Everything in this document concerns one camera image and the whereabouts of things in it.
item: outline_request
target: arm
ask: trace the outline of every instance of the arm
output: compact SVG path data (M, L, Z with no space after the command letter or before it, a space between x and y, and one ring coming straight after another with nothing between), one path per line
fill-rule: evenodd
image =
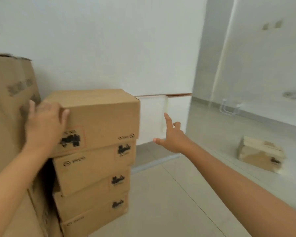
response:
M69 110L63 111L61 120L59 111L59 103L42 102L35 110L35 103L30 101L25 126L27 141L21 153L0 173L0 236L64 132Z
M259 185L204 151L165 113L166 140L153 141L185 155L233 215L253 236L296 236L296 211Z

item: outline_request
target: finger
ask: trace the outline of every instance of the finger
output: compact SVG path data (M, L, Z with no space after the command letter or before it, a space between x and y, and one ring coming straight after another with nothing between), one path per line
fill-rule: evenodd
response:
M37 107L37 111L41 112L41 111L48 111L51 108L51 104L46 102L46 101L42 101L39 106Z
M179 121L175 122L173 125L174 125L174 129L180 129L181 128L181 123Z
M30 100L29 101L29 115L28 115L28 119L32 118L35 114L35 102Z
M164 118L166 119L167 130L172 129L173 125L172 125L172 120L171 120L170 116L167 113L165 113Z
M59 115L59 110L62 106L58 102L54 102L51 104L50 110L55 114Z
M68 116L69 116L70 111L68 109L65 109L62 112L62 117L60 120L60 124L62 125L62 127L65 129L67 126L67 120L68 120Z
M163 139L159 139L159 138L154 138L154 139L153 139L153 142L156 143L156 144L158 144L158 145L163 146L164 143L165 143L165 140L163 140Z

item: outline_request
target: white wall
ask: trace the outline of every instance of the white wall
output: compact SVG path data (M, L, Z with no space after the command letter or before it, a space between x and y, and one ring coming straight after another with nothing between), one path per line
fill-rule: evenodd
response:
M193 96L209 100L234 0L208 0Z
M280 29L274 29L283 20ZM262 31L270 23L268 31ZM296 125L296 0L238 0L221 56L212 100L244 103L242 109Z
M191 93L207 0L0 0L0 52L33 60L41 95Z

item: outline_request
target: hand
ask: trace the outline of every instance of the hand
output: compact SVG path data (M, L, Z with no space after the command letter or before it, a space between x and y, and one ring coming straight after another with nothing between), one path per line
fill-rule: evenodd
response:
M35 102L30 100L24 149L43 151L46 157L51 154L65 131L69 115L66 109L60 116L60 109L61 105L57 102L43 101L35 110Z
M180 122L172 124L172 120L167 113L164 114L164 118L167 124L167 138L165 140L154 138L153 142L171 152L182 153L193 142L180 130Z

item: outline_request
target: tiled floor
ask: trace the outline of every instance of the tiled floor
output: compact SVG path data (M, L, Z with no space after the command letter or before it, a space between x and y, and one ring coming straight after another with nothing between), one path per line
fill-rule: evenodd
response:
M229 167L296 208L296 128L262 124L192 103L187 135ZM264 171L236 159L242 135L281 145L284 174ZM137 147L135 166L172 155L154 143ZM250 236L185 157L131 176L129 213L96 231L103 236Z

